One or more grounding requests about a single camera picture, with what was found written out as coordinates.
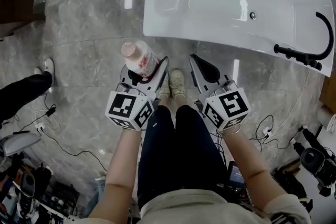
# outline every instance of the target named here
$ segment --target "bottle label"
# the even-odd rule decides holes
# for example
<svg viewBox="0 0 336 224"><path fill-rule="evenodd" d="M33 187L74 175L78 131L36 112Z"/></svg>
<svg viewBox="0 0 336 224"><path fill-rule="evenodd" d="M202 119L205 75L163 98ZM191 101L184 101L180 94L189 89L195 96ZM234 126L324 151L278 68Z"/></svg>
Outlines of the bottle label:
<svg viewBox="0 0 336 224"><path fill-rule="evenodd" d="M144 55L141 62L139 63L139 68L141 71L138 74L144 78L149 77L154 72L158 63L159 59L154 53L150 52Z"/></svg>

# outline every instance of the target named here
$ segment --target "beige shoe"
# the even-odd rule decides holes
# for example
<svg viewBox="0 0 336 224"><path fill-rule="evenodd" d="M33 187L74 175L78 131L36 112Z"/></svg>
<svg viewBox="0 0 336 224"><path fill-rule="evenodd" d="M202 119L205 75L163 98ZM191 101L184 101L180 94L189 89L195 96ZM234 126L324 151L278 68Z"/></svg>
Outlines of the beige shoe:
<svg viewBox="0 0 336 224"><path fill-rule="evenodd" d="M184 75L183 73L175 69L170 75L170 86L172 88L173 98L176 99L177 95L185 96L184 88Z"/></svg>
<svg viewBox="0 0 336 224"><path fill-rule="evenodd" d="M170 96L170 89L169 89L169 77L168 73L164 77L163 83L160 88L156 91L157 98L160 98L160 96L166 95L167 97Z"/></svg>

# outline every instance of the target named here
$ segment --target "bathtub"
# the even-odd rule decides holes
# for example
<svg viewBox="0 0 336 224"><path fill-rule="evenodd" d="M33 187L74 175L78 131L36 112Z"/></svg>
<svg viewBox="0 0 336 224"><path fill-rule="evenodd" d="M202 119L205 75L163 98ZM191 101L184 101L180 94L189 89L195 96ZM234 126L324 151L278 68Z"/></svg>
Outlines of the bathtub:
<svg viewBox="0 0 336 224"><path fill-rule="evenodd" d="M329 30L317 12L330 23ZM320 54L330 43L329 55L318 61L320 70L308 66L326 76L330 76L334 52L330 31L334 32L330 0L145 0L146 36L226 44L300 65L305 63L277 53L275 45Z"/></svg>

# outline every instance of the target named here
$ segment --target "person's arm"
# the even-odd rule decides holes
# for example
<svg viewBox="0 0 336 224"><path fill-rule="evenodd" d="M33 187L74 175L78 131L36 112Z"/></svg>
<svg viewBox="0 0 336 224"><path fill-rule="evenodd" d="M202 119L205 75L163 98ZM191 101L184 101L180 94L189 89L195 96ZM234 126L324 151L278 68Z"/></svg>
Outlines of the person's arm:
<svg viewBox="0 0 336 224"><path fill-rule="evenodd" d="M123 129L106 175L104 194L89 218L105 219L115 224L127 222L140 139L140 131Z"/></svg>
<svg viewBox="0 0 336 224"><path fill-rule="evenodd" d="M272 178L262 155L242 131L232 135L223 135L223 138L244 178L256 208L263 210L270 201L286 194Z"/></svg>

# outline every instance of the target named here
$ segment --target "black pants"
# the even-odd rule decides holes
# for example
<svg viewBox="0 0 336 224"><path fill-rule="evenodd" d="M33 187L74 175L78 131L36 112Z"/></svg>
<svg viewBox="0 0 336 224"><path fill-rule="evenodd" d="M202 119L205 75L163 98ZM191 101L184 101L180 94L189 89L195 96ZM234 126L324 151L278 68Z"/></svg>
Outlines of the black pants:
<svg viewBox="0 0 336 224"><path fill-rule="evenodd" d="M138 173L141 209L156 196L178 189L212 190L227 198L226 166L201 116L188 105L176 113L158 106L150 117Z"/></svg>
<svg viewBox="0 0 336 224"><path fill-rule="evenodd" d="M26 104L45 93L52 84L52 76L45 71L14 82L0 90L0 127Z"/></svg>

